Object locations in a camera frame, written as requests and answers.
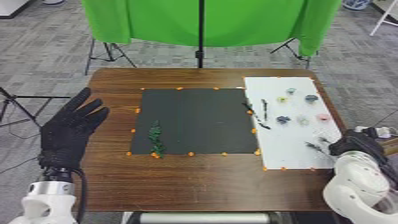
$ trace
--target light stand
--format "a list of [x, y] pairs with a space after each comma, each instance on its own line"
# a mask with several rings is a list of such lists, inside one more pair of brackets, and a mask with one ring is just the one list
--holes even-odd
[[[3, 95], [3, 98], [5, 98], [3, 99], [3, 108], [2, 108], [2, 112], [0, 112], [0, 128], [9, 126], [9, 125], [12, 125], [12, 124], [19, 124], [19, 123], [23, 123], [27, 121], [32, 121], [34, 124], [37, 125], [37, 127], [41, 127], [35, 118], [37, 118], [37, 116], [39, 116], [39, 114], [41, 114], [41, 112], [43, 112], [43, 110], [46, 108], [46, 105], [48, 105], [50, 101], [53, 99], [69, 99], [71, 98], [67, 96], [16, 96], [16, 95], [9, 94], [9, 92], [5, 91], [5, 89], [2, 87], [0, 87], [0, 95]], [[16, 101], [16, 99], [46, 99], [46, 102], [44, 102], [44, 104], [43, 104], [43, 106], [41, 106], [41, 108], [39, 108], [39, 110], [37, 110], [37, 112], [34, 114], [28, 112], [28, 110], [21, 106], [19, 102]], [[14, 121], [14, 122], [11, 122], [7, 124], [2, 124], [5, 110], [7, 110], [7, 107], [9, 107], [11, 103], [14, 104], [16, 108], [21, 110], [21, 112], [25, 113], [28, 118], [21, 119], [19, 121]]]
[[[126, 60], [128, 60], [128, 63], [137, 68], [137, 66], [133, 64], [133, 61], [131, 61], [130, 57], [126, 56], [126, 53], [121, 50], [121, 47], [119, 47], [119, 45], [115, 43], [103, 43], [103, 47], [105, 47], [105, 52], [107, 52], [108, 58], [92, 57], [94, 47], [96, 47], [96, 39], [92, 38], [92, 40], [91, 40], [91, 50], [89, 50], [89, 59], [87, 59], [87, 64], [85, 64], [85, 73], [83, 73], [85, 75], [89, 75], [89, 68], [91, 68], [91, 61], [92, 60], [101, 60], [101, 61], [107, 61], [107, 62], [115, 62], [117, 59], [124, 57]], [[114, 49], [121, 53], [121, 56], [119, 57], [114, 57]]]
[[291, 49], [291, 47], [290, 47], [290, 43], [291, 43], [293, 40], [295, 40], [295, 38], [291, 38], [291, 39], [284, 42], [284, 44], [277, 47], [277, 49], [270, 52], [270, 54], [274, 54], [274, 53], [281, 50], [281, 48], [286, 47], [286, 48], [290, 49], [290, 51], [291, 51], [291, 54], [293, 54], [295, 58], [297, 58], [300, 61], [306, 61], [306, 69], [309, 69], [311, 57], [306, 58], [304, 56], [300, 56], [300, 55], [295, 53], [295, 51], [293, 51], [293, 49]]
[[199, 49], [195, 51], [197, 68], [202, 68], [204, 59], [204, 0], [199, 0]]

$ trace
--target wooden table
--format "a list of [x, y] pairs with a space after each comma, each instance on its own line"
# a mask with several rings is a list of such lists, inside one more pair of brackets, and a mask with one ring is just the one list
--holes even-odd
[[91, 138], [83, 169], [89, 211], [325, 211], [322, 190], [330, 172], [263, 171], [252, 154], [126, 156], [140, 88], [233, 88], [242, 76], [311, 77], [339, 128], [343, 122], [314, 74], [288, 69], [101, 69], [94, 96], [110, 116]]

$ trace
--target orange marker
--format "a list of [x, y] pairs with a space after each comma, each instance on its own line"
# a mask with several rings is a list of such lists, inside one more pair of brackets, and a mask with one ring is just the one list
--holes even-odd
[[261, 150], [259, 150], [259, 149], [256, 150], [254, 155], [256, 155], [256, 156], [261, 155]]

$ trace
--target figurine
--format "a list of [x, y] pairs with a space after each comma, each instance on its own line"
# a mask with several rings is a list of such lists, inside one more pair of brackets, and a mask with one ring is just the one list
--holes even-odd
[[288, 116], [279, 116], [279, 117], [277, 117], [277, 122], [279, 122], [281, 124], [286, 124], [286, 123], [290, 122], [290, 117], [288, 117]]
[[293, 95], [293, 94], [295, 94], [295, 88], [290, 88], [290, 89], [286, 90], [286, 92], [288, 92], [290, 95]]
[[277, 97], [277, 101], [279, 101], [279, 103], [284, 103], [288, 101], [288, 98], [286, 97]]
[[320, 119], [320, 121], [329, 121], [330, 120], [330, 115], [329, 114], [318, 114], [316, 118]]
[[314, 96], [314, 95], [307, 95], [307, 96], [306, 96], [306, 101], [307, 101], [309, 103], [313, 103], [318, 99], [320, 99], [320, 97]]
[[307, 118], [306, 118], [304, 115], [300, 115], [300, 116], [297, 117], [297, 122], [298, 122], [298, 124], [300, 124], [302, 126], [307, 126], [307, 125], [309, 125], [309, 120], [307, 120]]

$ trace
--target green screen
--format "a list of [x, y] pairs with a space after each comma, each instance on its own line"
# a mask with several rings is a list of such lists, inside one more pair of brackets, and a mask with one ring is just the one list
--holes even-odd
[[[83, 0], [94, 38], [131, 38], [197, 46], [199, 0]], [[229, 47], [300, 40], [311, 56], [341, 0], [206, 0], [204, 46]]]

